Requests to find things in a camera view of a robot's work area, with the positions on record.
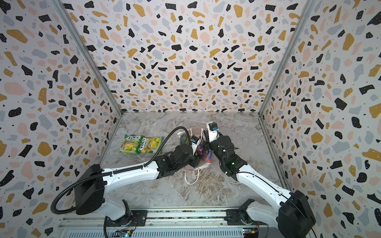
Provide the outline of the red paper bag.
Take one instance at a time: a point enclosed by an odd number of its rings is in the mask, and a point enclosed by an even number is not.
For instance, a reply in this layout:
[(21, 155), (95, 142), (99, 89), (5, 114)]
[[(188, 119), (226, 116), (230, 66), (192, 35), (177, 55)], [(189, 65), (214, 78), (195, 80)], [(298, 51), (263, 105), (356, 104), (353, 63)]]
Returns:
[(203, 145), (206, 142), (207, 131), (203, 128), (192, 127), (188, 129), (190, 140), (188, 140), (185, 132), (179, 132), (180, 144), (188, 144), (191, 146), (195, 160), (184, 167), (184, 179), (187, 185), (197, 183), (200, 172), (211, 166), (212, 151)]

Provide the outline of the green snack packet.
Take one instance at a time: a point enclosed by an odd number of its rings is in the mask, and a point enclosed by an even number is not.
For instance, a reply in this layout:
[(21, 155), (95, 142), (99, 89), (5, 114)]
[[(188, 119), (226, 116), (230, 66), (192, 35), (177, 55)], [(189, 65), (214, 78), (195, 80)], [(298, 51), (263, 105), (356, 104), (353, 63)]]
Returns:
[(124, 136), (124, 141), (120, 148), (120, 152), (125, 154), (140, 154), (140, 146), (142, 144), (142, 135), (128, 135)]

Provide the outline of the yellow green Fox's candy bag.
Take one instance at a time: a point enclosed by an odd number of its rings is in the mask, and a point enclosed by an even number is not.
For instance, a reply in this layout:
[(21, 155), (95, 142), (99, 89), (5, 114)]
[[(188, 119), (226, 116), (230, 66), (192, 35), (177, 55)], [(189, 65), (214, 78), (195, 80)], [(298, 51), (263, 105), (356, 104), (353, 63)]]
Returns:
[(140, 153), (156, 153), (164, 137), (143, 137), (140, 144)]

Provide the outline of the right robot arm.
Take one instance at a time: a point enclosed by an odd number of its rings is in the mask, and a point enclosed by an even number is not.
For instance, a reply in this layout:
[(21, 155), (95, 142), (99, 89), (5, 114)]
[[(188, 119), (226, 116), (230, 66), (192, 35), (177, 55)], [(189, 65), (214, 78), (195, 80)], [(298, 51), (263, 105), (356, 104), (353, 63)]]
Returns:
[(299, 190), (291, 192), (262, 176), (235, 153), (235, 146), (228, 136), (211, 140), (209, 146), (227, 176), (246, 185), (268, 202), (261, 205), (247, 200), (241, 210), (244, 223), (266, 223), (278, 228), (285, 238), (316, 237), (313, 231), (316, 219), (304, 193)]

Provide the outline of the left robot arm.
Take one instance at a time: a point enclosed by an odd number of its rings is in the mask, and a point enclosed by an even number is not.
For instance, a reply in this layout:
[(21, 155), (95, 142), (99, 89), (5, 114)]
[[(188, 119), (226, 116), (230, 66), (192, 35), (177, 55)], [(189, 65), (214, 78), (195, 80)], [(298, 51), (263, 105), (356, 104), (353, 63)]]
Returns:
[(74, 188), (75, 212), (77, 215), (100, 213), (116, 221), (132, 214), (125, 200), (114, 201), (108, 193), (132, 183), (172, 176), (187, 165), (198, 166), (200, 159), (195, 155), (196, 146), (181, 144), (173, 152), (155, 158), (149, 165), (143, 163), (116, 169), (101, 169), (91, 166), (80, 179), (100, 175)]

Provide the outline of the purple snack packet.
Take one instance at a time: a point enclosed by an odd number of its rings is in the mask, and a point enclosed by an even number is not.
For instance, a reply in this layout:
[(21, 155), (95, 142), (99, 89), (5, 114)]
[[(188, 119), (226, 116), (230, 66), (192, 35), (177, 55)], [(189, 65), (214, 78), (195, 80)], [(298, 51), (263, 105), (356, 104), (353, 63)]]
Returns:
[(202, 160), (206, 159), (207, 156), (208, 156), (208, 154), (209, 154), (209, 150), (204, 149), (203, 143), (201, 143), (201, 144), (199, 144), (199, 145), (197, 146), (196, 151), (197, 151), (197, 155), (198, 155)]

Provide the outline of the yellow snack packet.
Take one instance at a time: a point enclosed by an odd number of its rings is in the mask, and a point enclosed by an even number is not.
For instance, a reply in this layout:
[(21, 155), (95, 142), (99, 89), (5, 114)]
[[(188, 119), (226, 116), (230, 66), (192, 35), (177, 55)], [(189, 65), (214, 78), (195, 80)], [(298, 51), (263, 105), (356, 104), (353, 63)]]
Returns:
[(188, 139), (188, 136), (185, 133), (180, 135), (180, 144), (190, 145), (190, 140)]

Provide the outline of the right circuit board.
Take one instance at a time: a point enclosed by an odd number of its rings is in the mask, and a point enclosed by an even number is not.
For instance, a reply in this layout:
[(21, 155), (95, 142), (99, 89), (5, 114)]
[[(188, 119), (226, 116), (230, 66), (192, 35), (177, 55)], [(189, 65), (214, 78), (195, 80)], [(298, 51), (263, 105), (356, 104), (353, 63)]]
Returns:
[(243, 229), (244, 238), (258, 238), (259, 229), (258, 228), (245, 228)]

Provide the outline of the circuit board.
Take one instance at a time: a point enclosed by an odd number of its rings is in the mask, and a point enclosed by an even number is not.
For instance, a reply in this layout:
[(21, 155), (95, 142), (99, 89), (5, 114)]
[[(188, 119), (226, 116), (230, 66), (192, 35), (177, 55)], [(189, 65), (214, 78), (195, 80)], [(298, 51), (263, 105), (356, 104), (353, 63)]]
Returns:
[(133, 230), (117, 230), (113, 233), (113, 238), (131, 238)]
[(258, 238), (259, 229), (258, 228), (245, 228), (243, 229), (244, 238)]

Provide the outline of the left circuit board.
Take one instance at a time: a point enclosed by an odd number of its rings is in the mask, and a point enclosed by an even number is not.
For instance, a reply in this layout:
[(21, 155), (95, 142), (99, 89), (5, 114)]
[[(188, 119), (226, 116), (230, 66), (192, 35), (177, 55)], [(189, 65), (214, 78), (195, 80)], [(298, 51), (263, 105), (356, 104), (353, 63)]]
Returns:
[(117, 230), (113, 233), (113, 238), (131, 238), (133, 230)]

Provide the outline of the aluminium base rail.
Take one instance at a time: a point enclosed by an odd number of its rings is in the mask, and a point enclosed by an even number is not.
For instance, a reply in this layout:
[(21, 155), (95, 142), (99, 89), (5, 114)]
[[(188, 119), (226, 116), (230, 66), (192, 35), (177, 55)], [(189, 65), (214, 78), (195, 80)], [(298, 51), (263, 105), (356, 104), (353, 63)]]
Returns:
[(113, 238), (117, 230), (133, 230), (132, 238), (243, 238), (243, 229), (258, 228), (267, 238), (269, 225), (245, 224), (236, 207), (158, 207), (132, 209), (127, 225), (100, 214), (67, 214), (58, 228), (59, 238)]

